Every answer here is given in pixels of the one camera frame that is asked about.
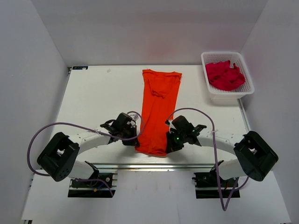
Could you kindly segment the orange t shirt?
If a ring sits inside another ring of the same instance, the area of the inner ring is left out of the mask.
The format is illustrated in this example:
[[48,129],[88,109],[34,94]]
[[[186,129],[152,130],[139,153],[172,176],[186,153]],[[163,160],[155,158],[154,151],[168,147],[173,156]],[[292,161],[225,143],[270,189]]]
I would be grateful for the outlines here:
[[143,133],[138,137],[140,146],[135,150],[144,154],[165,156],[169,128],[165,124],[174,112],[182,74],[178,72],[159,72],[146,69],[142,71],[144,80],[142,118]]

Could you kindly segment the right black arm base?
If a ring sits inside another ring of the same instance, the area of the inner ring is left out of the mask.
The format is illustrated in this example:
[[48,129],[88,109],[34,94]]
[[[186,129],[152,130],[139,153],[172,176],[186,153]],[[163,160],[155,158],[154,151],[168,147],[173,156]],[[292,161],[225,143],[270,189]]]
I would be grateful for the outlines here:
[[[195,194],[197,199],[219,199],[219,189],[216,175],[209,172],[194,173],[192,178],[195,184]],[[222,197],[227,199],[233,189],[236,178],[228,180],[220,179]]]

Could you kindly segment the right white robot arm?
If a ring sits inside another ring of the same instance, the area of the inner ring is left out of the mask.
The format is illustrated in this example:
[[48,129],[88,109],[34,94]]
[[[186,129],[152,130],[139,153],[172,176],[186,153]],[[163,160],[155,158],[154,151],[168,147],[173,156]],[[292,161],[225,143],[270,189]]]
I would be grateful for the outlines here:
[[236,156],[233,160],[216,162],[210,171],[211,181],[216,186],[222,186],[228,179],[243,176],[261,182],[278,162],[278,155],[257,132],[239,135],[208,131],[207,126],[194,126],[184,116],[178,116],[169,124],[166,133],[167,153],[181,150],[188,143],[216,148]]

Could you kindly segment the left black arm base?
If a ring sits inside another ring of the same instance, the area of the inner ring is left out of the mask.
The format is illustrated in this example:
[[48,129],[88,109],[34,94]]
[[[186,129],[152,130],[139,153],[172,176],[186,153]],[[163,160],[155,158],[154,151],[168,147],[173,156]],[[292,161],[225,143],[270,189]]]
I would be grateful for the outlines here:
[[95,181],[71,179],[69,198],[112,198],[116,192],[117,173],[99,173]]

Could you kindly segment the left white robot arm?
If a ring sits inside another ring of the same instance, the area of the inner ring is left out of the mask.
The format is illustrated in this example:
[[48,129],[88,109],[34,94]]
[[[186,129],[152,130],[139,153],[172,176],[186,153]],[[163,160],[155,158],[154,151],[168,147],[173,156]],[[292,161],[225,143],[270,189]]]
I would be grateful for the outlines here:
[[120,113],[116,119],[101,124],[97,129],[84,127],[83,133],[66,135],[56,133],[37,158],[37,163],[56,182],[65,178],[84,181],[94,186],[99,180],[99,170],[88,161],[78,161],[77,156],[99,146],[121,141],[125,146],[138,146],[136,112]]

